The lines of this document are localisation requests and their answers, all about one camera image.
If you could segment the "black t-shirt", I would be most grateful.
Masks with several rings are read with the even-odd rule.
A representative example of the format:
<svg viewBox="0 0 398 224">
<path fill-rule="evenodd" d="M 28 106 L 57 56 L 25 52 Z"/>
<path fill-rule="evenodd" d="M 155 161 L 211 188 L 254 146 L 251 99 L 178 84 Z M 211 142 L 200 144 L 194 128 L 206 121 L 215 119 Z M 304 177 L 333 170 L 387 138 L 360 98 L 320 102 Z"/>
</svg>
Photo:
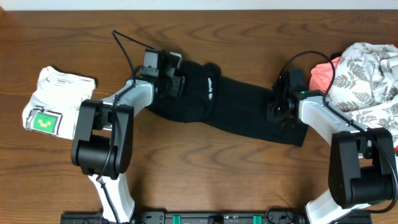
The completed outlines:
<svg viewBox="0 0 398 224">
<path fill-rule="evenodd" d="M 179 97 L 163 96 L 147 108 L 167 120 L 202 122 L 228 133 L 281 144 L 302 146 L 308 127 L 266 119 L 272 90 L 239 82 L 221 74 L 214 63 L 184 61 L 178 76 L 185 77 Z"/>
</svg>

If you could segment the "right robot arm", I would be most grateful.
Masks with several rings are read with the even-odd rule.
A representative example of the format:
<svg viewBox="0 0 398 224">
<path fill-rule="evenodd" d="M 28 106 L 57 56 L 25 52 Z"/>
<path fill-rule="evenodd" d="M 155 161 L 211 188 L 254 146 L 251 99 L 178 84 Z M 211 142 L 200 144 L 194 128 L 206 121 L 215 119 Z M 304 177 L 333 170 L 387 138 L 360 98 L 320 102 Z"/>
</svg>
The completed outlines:
<svg viewBox="0 0 398 224">
<path fill-rule="evenodd" d="M 392 135 L 352 120 L 319 90 L 310 91 L 301 70 L 282 72 L 272 86 L 266 118 L 312 127 L 331 147 L 328 190 L 305 206 L 307 223 L 370 223 L 371 205 L 397 203 Z"/>
</svg>

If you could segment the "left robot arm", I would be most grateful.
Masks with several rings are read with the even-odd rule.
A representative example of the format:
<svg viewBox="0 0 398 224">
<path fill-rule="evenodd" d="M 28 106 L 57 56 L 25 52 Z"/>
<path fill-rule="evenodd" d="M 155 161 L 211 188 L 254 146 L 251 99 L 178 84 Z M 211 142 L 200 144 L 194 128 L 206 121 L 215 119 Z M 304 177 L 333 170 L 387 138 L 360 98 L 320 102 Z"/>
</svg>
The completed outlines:
<svg viewBox="0 0 398 224">
<path fill-rule="evenodd" d="M 131 223 L 135 201 L 126 171 L 132 158 L 134 118 L 164 96 L 179 97 L 185 78 L 177 72 L 181 54 L 146 49 L 144 63 L 115 94 L 84 100 L 73 138 L 71 159 L 96 187 L 103 211 L 100 223 Z"/>
</svg>

